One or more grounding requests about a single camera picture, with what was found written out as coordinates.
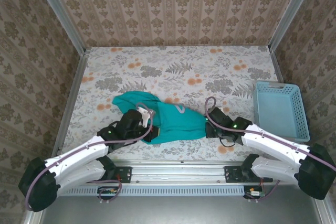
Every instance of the floral tablecloth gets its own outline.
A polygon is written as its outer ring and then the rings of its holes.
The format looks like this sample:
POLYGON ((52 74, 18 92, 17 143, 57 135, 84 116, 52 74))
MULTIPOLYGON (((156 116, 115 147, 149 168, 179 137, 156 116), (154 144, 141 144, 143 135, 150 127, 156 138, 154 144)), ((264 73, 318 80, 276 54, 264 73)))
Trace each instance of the floral tablecloth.
MULTIPOLYGON (((213 95, 217 105, 233 119, 242 116, 253 121, 253 89, 257 80, 277 80, 266 46, 92 48, 62 152, 119 120, 122 114, 111 101, 131 90, 151 92, 162 101, 201 113, 205 99, 213 95)), ((250 153, 262 154, 240 145, 225 148, 217 138, 202 138, 159 145, 138 142, 109 156, 133 160, 243 161, 250 153)))

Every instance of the gray floor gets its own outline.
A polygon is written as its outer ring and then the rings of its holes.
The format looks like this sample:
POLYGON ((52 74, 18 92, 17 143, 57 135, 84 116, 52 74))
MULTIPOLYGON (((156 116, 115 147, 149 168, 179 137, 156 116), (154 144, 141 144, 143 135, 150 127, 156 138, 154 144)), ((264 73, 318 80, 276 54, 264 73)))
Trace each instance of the gray floor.
POLYGON ((137 224, 319 224, 313 199, 291 186, 279 186, 259 203, 242 197, 119 197, 109 204, 96 197, 60 197, 42 223, 137 224))

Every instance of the fabric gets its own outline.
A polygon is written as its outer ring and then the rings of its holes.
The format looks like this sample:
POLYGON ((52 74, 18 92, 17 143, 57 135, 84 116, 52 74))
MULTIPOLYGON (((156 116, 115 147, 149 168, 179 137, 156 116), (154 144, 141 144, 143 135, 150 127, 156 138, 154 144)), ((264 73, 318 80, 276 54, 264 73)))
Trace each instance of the fabric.
POLYGON ((155 111, 153 125, 160 128, 160 134, 147 144, 162 144, 176 140, 194 140, 205 137, 205 118, 200 113, 184 108, 181 113, 175 105, 167 104, 150 93, 129 91, 115 97, 112 104, 118 106, 123 114, 136 109, 141 102, 155 111))
POLYGON ((60 0, 87 47, 267 45, 290 0, 60 0))
POLYGON ((78 60, 46 0, 0 0, 0 223, 22 222, 17 185, 51 156, 78 60))

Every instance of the table surface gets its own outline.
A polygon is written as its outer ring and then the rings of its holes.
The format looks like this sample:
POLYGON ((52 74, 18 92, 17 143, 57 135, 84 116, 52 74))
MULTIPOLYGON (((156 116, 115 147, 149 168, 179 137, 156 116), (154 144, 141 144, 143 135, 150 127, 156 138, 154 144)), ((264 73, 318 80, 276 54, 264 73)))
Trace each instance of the table surface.
MULTIPOLYGON (((161 101, 202 114, 205 99, 215 96, 217 105, 233 119, 242 116, 253 121, 257 80, 277 80, 266 46, 92 48, 62 152, 119 120, 122 114, 111 102, 116 95, 132 90, 151 92, 161 101)), ((225 148, 217 138, 202 138, 158 145, 138 142, 109 157, 243 161, 250 153, 263 154, 240 145, 225 148)))
POLYGON ((41 223, 322 224, 322 221, 313 198, 298 188, 281 185, 258 203, 248 202, 242 196, 119 196, 109 204, 99 203, 97 197, 58 197, 44 210, 41 223))

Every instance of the teal cloth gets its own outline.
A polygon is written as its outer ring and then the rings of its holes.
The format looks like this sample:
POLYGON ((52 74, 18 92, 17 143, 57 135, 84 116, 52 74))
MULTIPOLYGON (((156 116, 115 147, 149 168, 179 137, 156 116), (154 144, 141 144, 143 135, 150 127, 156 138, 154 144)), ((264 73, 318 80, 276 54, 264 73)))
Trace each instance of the teal cloth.
POLYGON ((118 106, 123 114, 136 109, 142 102, 156 112, 153 125, 160 128, 160 134, 148 144, 161 144, 176 140, 194 140, 205 137, 205 118, 197 111, 185 108, 180 113, 173 104, 160 101, 156 96, 142 91, 129 91, 114 97, 112 104, 118 106))

